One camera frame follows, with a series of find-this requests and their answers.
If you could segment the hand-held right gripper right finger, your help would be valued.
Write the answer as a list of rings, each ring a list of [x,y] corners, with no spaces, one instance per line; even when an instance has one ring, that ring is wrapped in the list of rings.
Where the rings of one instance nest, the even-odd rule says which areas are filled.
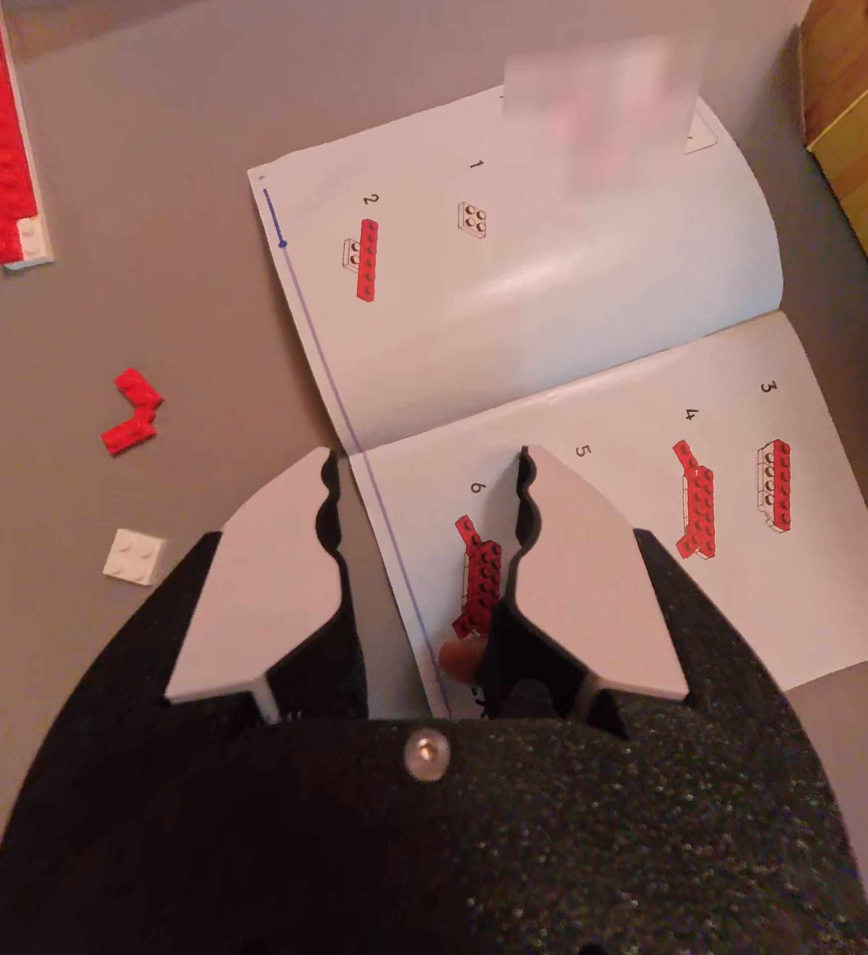
[[[516,489],[519,549],[478,672],[486,716],[589,723],[608,691],[686,701],[631,522],[540,445],[523,446]]]

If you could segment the white square lego brick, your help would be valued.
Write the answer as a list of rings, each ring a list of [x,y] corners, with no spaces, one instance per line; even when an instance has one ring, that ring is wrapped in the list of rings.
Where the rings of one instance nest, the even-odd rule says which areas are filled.
[[[139,586],[152,586],[165,545],[165,539],[120,528],[115,533],[102,573]]]

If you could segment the small red lego plate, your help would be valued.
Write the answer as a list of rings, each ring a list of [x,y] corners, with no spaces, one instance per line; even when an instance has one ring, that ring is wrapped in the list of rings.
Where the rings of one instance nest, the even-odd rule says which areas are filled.
[[[136,410],[156,412],[164,403],[164,397],[136,369],[129,368],[115,379],[117,390]]]
[[[112,458],[117,458],[156,436],[154,413],[143,409],[137,411],[141,414],[135,414],[100,436],[106,451]]]

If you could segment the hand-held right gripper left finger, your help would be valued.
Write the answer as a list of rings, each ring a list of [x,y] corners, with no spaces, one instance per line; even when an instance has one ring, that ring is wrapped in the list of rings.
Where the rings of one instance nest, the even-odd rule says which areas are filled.
[[[367,718],[339,498],[337,458],[319,447],[227,522],[165,687],[168,701],[247,693],[268,723]]]

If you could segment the white lego instruction booklet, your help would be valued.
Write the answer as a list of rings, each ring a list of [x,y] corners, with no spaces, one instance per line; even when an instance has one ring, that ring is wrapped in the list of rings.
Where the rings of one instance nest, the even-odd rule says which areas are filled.
[[[778,310],[774,221],[702,101],[649,236],[514,194],[500,87],[249,170],[420,680],[462,613],[467,516],[516,545],[539,444],[652,531],[792,688],[868,661],[868,509]]]

